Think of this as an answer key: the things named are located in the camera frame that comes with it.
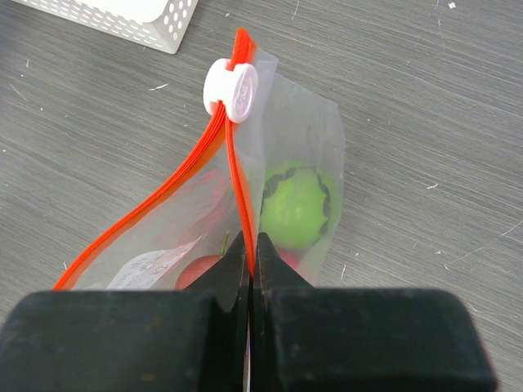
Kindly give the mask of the green toy watermelon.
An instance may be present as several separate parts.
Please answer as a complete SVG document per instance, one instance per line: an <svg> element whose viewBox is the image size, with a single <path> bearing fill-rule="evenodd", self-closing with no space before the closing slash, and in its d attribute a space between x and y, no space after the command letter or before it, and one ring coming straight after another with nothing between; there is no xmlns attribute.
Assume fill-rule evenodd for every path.
<svg viewBox="0 0 523 392"><path fill-rule="evenodd" d="M261 231L283 249L303 251L331 234L341 217L342 191L326 171L286 162L266 172Z"/></svg>

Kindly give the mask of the brown passion fruit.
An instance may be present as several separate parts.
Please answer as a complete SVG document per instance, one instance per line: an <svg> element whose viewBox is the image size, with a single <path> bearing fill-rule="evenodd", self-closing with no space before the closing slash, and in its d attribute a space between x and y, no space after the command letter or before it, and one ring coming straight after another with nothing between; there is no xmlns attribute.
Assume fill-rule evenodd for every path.
<svg viewBox="0 0 523 392"><path fill-rule="evenodd" d="M201 275L213 267L226 253L230 232L226 231L217 254L200 256L191 261L180 273L175 283L176 290L184 290L197 280Z"/></svg>

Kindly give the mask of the red apple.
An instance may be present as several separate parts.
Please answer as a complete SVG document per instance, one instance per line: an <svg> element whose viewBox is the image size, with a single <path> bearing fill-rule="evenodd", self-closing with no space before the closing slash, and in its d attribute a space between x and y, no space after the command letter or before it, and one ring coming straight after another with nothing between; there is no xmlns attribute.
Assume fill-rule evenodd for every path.
<svg viewBox="0 0 523 392"><path fill-rule="evenodd" d="M311 277L314 275L314 269L310 266L309 260L307 258L307 252L280 248L279 255L303 278L311 280Z"/></svg>

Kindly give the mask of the clear zip top bag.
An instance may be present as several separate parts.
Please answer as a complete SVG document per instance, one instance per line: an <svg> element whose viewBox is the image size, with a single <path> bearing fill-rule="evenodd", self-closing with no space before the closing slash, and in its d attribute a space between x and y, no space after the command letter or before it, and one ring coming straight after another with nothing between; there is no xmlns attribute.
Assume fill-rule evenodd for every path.
<svg viewBox="0 0 523 392"><path fill-rule="evenodd" d="M315 166L343 198L345 132L335 102L281 76L278 61L238 29L230 58L203 85L210 121L183 163L142 203L89 245L55 283L60 290L175 288L181 271L217 254L226 231L256 263L266 172ZM318 278L335 230L306 250Z"/></svg>

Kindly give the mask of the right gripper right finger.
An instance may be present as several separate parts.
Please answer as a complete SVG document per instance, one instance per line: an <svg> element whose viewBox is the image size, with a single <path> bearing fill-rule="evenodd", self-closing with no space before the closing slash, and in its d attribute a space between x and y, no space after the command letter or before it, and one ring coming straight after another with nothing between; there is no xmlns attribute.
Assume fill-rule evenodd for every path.
<svg viewBox="0 0 523 392"><path fill-rule="evenodd" d="M257 240L255 391L495 391L471 315L434 288L316 288Z"/></svg>

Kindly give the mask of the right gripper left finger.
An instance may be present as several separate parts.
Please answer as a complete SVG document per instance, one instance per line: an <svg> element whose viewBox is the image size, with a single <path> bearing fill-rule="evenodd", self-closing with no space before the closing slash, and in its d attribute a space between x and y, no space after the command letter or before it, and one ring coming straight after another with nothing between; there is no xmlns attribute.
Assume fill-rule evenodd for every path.
<svg viewBox="0 0 523 392"><path fill-rule="evenodd" d="M47 291L1 330L4 391L246 391L249 272L237 236L182 291Z"/></svg>

